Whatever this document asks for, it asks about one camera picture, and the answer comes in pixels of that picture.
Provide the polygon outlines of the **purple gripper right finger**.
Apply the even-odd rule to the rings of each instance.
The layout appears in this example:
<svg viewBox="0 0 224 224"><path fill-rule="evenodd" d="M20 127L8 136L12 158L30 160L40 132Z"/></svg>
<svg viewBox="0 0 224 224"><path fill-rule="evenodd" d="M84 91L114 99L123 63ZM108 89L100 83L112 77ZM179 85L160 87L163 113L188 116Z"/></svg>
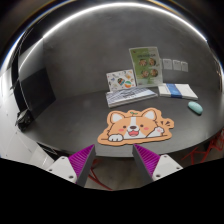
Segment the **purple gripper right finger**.
<svg viewBox="0 0 224 224"><path fill-rule="evenodd" d="M134 144L132 154L145 183L151 183L182 169L168 154L158 155Z"/></svg>

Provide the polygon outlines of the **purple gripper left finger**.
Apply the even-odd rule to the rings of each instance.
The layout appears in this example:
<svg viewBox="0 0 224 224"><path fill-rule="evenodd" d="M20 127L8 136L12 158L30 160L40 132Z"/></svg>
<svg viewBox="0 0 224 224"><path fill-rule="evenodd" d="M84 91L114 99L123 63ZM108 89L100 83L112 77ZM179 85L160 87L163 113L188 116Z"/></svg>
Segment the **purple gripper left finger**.
<svg viewBox="0 0 224 224"><path fill-rule="evenodd" d="M47 171L84 187L95 156L95 145L90 145L69 157L61 156Z"/></svg>

